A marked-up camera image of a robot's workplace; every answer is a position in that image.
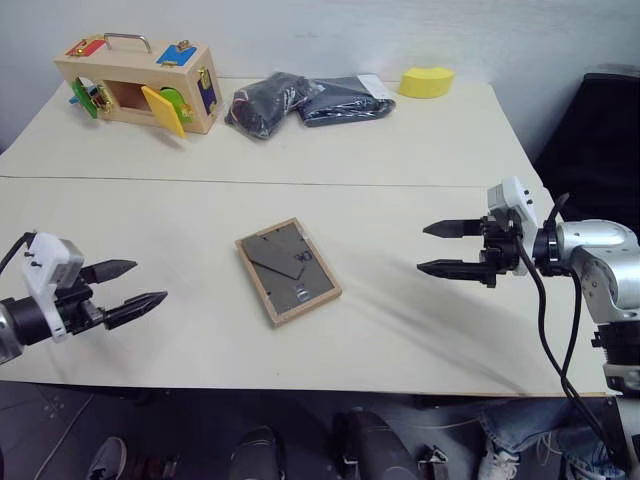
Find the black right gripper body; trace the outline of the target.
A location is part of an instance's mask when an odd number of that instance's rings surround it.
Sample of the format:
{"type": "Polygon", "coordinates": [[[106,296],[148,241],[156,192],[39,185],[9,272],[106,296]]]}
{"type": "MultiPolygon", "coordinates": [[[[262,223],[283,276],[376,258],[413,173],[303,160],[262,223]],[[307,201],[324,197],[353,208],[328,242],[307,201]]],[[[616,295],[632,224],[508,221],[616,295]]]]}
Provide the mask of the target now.
{"type": "Polygon", "coordinates": [[[496,286],[498,275],[514,271],[519,264],[519,243],[523,231],[521,219],[514,209],[487,215],[480,220],[483,248],[479,254],[485,269],[481,283],[488,288],[496,286]]]}

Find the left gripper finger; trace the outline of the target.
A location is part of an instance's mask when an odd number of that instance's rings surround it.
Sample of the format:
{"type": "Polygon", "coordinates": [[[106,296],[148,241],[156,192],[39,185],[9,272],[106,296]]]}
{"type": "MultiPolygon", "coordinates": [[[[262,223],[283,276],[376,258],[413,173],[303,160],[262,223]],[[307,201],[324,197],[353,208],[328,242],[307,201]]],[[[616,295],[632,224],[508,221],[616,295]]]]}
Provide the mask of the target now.
{"type": "Polygon", "coordinates": [[[113,330],[136,320],[156,308],[168,295],[167,291],[149,292],[132,297],[104,313],[103,325],[113,330]]]}
{"type": "Polygon", "coordinates": [[[138,265],[132,260],[112,259],[99,262],[81,269],[81,280],[84,284],[101,284],[114,280],[138,265]]]}

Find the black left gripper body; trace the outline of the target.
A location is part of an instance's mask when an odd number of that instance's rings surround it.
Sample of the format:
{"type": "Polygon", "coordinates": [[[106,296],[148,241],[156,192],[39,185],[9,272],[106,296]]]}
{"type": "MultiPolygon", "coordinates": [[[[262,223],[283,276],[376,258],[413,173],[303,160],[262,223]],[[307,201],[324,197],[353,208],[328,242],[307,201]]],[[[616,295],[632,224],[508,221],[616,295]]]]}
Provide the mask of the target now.
{"type": "Polygon", "coordinates": [[[66,332],[77,335],[104,322],[105,310],[92,302],[93,290],[82,279],[55,291],[55,306],[66,332]]]}

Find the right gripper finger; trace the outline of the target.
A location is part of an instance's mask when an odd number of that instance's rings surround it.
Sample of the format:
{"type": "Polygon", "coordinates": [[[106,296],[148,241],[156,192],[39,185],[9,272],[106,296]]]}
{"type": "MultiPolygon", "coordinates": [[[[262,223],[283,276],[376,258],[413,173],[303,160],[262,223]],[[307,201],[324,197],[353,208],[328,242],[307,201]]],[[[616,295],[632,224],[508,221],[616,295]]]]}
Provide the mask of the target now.
{"type": "Polygon", "coordinates": [[[494,268],[487,263],[439,259],[418,264],[417,269],[436,278],[476,281],[486,287],[494,286],[494,268]]]}
{"type": "Polygon", "coordinates": [[[463,238],[481,236],[483,222],[480,219],[441,220],[423,228],[423,232],[439,238],[463,238]]]}

